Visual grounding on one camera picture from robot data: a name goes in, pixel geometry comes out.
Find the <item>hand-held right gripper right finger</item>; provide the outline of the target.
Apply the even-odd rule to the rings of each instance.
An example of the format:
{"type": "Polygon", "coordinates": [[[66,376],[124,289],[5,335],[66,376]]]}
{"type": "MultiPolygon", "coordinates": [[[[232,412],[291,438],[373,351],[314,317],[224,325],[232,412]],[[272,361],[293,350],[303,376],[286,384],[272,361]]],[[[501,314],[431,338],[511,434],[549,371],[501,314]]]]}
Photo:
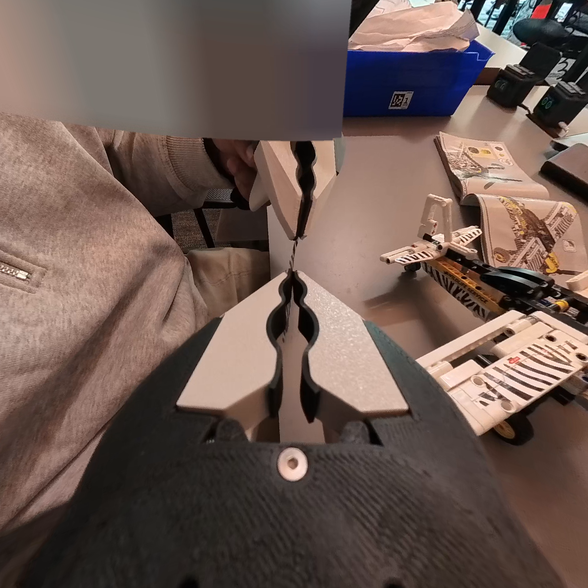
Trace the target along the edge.
{"type": "Polygon", "coordinates": [[[368,324],[295,271],[295,440],[337,442],[350,422],[409,415],[368,324]]]}

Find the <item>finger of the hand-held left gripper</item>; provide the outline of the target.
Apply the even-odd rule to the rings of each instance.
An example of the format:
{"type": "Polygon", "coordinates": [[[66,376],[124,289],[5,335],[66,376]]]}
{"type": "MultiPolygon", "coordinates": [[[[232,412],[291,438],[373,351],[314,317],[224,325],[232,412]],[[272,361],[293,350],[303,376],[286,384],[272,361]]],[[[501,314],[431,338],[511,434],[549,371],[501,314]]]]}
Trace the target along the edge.
{"type": "Polygon", "coordinates": [[[306,238],[324,209],[340,169],[340,140],[298,143],[298,184],[303,192],[298,238],[306,238]]]}
{"type": "Polygon", "coordinates": [[[301,225],[304,194],[299,184],[306,141],[260,141],[255,148],[257,177],[250,194],[250,210],[273,205],[290,240],[304,240],[301,225]]]}

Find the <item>black battery charger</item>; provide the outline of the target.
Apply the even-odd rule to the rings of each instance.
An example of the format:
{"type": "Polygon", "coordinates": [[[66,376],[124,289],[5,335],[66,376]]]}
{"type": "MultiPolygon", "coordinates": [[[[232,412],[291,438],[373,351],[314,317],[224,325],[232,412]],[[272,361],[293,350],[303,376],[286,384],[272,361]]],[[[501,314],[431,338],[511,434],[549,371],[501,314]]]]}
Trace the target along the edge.
{"type": "Polygon", "coordinates": [[[528,118],[552,138],[569,133],[570,121],[587,107],[587,89],[575,82],[557,82],[534,105],[528,118]]]}
{"type": "Polygon", "coordinates": [[[559,49],[543,43],[533,44],[520,64],[508,64],[498,72],[487,97],[505,108],[523,105],[529,92],[546,82],[561,59],[562,53],[559,49]]]}

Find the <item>blue plastic bin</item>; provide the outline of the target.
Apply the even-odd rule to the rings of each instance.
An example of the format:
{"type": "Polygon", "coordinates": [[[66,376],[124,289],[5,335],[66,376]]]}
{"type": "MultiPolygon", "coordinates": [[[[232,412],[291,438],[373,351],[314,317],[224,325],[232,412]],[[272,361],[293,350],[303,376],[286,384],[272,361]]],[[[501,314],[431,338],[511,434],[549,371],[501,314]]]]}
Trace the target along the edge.
{"type": "Polygon", "coordinates": [[[493,56],[478,41],[464,51],[350,49],[344,118],[451,117],[493,56]]]}

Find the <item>instruction booklet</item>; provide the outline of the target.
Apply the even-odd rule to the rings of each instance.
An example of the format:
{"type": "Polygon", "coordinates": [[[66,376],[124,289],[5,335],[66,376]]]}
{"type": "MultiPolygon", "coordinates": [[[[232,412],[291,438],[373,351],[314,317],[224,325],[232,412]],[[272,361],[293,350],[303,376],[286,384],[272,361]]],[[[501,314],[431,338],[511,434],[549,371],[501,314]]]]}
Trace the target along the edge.
{"type": "Polygon", "coordinates": [[[523,268],[566,286],[587,271],[582,222],[570,202],[552,200],[500,141],[441,131],[434,140],[460,205],[482,213],[485,263],[523,268]]]}

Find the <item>crumpled white paper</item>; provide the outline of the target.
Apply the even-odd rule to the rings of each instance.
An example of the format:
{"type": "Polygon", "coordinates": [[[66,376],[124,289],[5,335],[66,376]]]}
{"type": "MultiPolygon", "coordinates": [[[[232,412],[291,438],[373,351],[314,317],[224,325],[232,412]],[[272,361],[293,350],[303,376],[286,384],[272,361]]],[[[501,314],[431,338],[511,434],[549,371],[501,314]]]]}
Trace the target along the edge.
{"type": "Polygon", "coordinates": [[[465,51],[480,36],[472,11],[455,2],[413,7],[378,2],[349,41],[349,49],[368,53],[465,51]]]}

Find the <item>black chair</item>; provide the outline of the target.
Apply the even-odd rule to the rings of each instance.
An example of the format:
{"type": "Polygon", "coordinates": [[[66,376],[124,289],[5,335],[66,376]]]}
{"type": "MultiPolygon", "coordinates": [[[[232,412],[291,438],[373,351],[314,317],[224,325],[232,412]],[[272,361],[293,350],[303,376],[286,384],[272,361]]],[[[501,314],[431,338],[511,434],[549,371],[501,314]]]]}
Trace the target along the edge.
{"type": "Polygon", "coordinates": [[[237,189],[212,189],[201,209],[193,215],[204,240],[204,248],[234,246],[270,251],[268,212],[252,212],[237,189]],[[217,215],[217,232],[212,235],[207,210],[217,215]]]}

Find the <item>person's left forearm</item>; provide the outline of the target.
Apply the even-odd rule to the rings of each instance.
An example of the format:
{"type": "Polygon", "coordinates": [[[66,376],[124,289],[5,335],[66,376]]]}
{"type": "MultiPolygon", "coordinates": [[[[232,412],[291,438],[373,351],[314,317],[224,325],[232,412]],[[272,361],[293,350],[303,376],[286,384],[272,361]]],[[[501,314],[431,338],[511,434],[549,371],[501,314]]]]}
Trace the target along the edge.
{"type": "Polygon", "coordinates": [[[232,187],[203,138],[96,130],[117,181],[153,215],[199,209],[209,190],[232,187]]]}

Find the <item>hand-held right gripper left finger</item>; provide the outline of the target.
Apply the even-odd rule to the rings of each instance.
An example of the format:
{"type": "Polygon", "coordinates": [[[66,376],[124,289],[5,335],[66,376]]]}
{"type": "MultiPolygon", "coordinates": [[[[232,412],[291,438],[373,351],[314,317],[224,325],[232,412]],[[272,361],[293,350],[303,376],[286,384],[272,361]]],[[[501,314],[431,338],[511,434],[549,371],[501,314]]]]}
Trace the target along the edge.
{"type": "Polygon", "coordinates": [[[217,320],[178,409],[237,420],[249,438],[283,402],[283,348],[293,274],[281,273],[217,320]]]}

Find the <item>lego airplane model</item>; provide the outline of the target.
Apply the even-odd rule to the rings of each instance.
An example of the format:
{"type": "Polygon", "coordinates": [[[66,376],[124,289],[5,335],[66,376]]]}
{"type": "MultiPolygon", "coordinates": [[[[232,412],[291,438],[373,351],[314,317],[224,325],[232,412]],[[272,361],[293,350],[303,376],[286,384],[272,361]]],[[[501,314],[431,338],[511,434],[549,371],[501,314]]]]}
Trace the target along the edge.
{"type": "Polygon", "coordinates": [[[587,397],[587,271],[566,286],[533,269],[493,268],[470,246],[482,228],[454,230],[452,199],[428,195],[418,240],[382,255],[406,273],[424,269],[485,324],[418,363],[446,389],[477,435],[534,437],[528,415],[546,401],[587,397]]]}

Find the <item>dark flat box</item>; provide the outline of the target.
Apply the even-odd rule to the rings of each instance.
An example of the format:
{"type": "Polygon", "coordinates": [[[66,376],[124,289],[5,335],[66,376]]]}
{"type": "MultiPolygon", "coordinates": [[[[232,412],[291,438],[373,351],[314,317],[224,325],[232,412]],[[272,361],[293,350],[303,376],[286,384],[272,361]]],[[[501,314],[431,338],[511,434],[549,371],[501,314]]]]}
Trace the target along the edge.
{"type": "Polygon", "coordinates": [[[588,202],[588,146],[572,144],[541,166],[541,176],[588,202]]]}

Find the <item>person's left hand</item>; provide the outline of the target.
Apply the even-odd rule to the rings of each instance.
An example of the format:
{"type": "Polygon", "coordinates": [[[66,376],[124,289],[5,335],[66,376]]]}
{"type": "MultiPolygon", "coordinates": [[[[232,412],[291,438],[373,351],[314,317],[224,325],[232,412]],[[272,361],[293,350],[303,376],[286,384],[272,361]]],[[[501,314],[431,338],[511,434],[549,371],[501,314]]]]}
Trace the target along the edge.
{"type": "Polygon", "coordinates": [[[258,141],[214,138],[222,166],[234,177],[234,184],[245,200],[250,200],[255,179],[258,176],[255,164],[255,149],[258,141]]]}

